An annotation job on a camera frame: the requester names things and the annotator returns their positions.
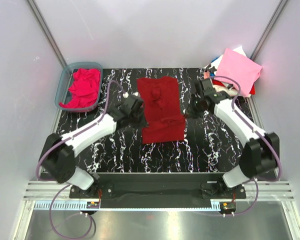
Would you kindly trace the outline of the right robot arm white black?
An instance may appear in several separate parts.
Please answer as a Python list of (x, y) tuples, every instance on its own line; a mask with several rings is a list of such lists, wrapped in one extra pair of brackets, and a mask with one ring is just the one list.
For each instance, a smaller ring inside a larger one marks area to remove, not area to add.
[(221, 119), (238, 137), (243, 150), (238, 165), (225, 172), (212, 187), (211, 193), (229, 198), (235, 188), (268, 171), (282, 169), (280, 139), (274, 132), (267, 133), (255, 125), (237, 107), (236, 97), (216, 91), (210, 77), (198, 80), (191, 95), (185, 116), (197, 119), (208, 111)]

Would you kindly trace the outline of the dark red t shirt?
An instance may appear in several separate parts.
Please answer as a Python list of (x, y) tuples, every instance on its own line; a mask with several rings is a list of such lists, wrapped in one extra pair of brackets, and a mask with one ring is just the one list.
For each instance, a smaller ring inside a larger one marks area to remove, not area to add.
[(186, 119), (181, 112), (178, 80), (170, 76), (139, 78), (137, 90), (144, 101), (148, 123), (142, 129), (142, 143), (183, 141)]

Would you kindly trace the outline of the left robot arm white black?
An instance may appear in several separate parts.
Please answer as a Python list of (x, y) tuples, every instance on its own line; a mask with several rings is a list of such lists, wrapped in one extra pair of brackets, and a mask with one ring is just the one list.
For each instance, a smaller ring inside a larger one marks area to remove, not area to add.
[(76, 166), (75, 158), (94, 142), (126, 128), (147, 126), (144, 101), (138, 92), (128, 94), (124, 101), (95, 120), (63, 135), (50, 134), (44, 144), (38, 166), (59, 184), (76, 186), (87, 198), (98, 193), (97, 178)]

